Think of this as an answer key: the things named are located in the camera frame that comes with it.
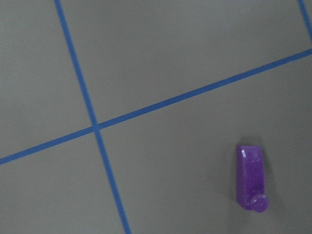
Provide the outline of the purple trapezoid block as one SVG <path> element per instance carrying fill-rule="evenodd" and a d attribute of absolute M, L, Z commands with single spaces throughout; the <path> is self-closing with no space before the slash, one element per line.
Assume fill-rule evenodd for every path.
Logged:
<path fill-rule="evenodd" d="M 247 211 L 262 213 L 269 207 L 260 146 L 239 145 L 236 152 L 236 201 Z"/>

